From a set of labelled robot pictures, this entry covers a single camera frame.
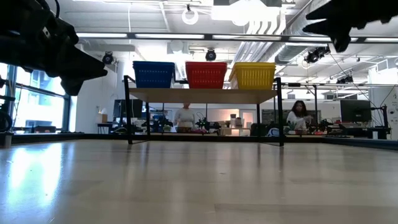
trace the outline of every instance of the wooden floor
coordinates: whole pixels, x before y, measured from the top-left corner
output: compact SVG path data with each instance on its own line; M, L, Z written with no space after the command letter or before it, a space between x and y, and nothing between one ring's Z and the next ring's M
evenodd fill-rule
M70 141L0 149L0 223L397 223L398 153Z

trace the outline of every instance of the white shirt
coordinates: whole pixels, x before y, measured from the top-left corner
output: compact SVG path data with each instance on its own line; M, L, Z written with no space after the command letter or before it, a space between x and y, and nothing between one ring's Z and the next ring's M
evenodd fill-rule
M191 109L179 109L174 116L174 125L181 128L195 127L195 114Z
M298 118L293 111L291 111L289 113L289 115L287 115L287 119L286 120L287 120L287 122L290 121L291 123L295 123L296 124L296 127L295 127L296 130L297 129L304 130L304 129L307 128L307 126L305 125L304 118Z

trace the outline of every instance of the window frame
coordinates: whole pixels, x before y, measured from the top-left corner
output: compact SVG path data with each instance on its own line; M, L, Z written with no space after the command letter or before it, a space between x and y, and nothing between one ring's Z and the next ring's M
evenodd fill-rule
M39 93L43 95L48 95L48 96L55 96L59 98L63 98L63 116L62 116L62 128L57 128L57 131L69 131L69 115L70 115L70 101L71 101L71 96L68 94L58 94L54 93L52 91L48 90L43 90L37 87L33 86L28 86L28 85L23 85L20 83L17 83L17 66L15 65L8 65L8 74L7 74L7 79L10 81L11 87L12 87L12 92L15 93L17 88L20 88L21 90L28 90L34 93ZM11 94L11 91L9 88L6 88L6 95L9 96ZM12 117L12 114L14 112L14 107L10 106L9 108L9 115ZM31 127L14 127L14 130L25 130L25 129L30 129Z

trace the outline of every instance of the person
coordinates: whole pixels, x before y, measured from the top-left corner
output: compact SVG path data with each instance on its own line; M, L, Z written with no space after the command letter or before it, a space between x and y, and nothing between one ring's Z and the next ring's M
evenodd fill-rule
M188 133L195 127L195 114L189 106L190 103L184 103L183 108L175 113L173 123L177 126L178 133Z
M312 117L307 113L307 107L305 106L304 101L297 100L292 108L292 111L287 116L288 123L295 124L295 130L307 130L307 126L305 125L306 121L311 120Z

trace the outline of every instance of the blue basket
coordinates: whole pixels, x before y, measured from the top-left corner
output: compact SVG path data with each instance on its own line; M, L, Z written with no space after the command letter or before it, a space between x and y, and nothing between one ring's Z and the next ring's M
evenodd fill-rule
M171 62L132 63L136 73L137 88L170 88L175 64Z

